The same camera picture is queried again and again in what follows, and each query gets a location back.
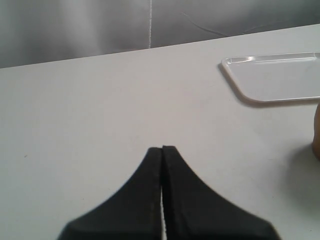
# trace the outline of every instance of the white table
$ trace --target white table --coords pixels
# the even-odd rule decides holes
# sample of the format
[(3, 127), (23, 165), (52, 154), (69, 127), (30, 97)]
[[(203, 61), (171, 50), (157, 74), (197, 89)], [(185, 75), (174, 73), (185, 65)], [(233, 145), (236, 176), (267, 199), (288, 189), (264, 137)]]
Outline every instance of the white table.
[(55, 240), (162, 145), (283, 240), (319, 239), (316, 105), (246, 105), (218, 69), (315, 51), (320, 24), (0, 69), (0, 239)]

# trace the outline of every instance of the plastic tray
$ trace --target plastic tray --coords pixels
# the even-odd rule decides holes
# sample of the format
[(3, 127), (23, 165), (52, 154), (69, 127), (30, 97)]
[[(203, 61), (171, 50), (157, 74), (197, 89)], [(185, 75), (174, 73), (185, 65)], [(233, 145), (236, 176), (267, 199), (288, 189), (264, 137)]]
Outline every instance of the plastic tray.
[(320, 52), (231, 57), (221, 63), (251, 101), (320, 99)]

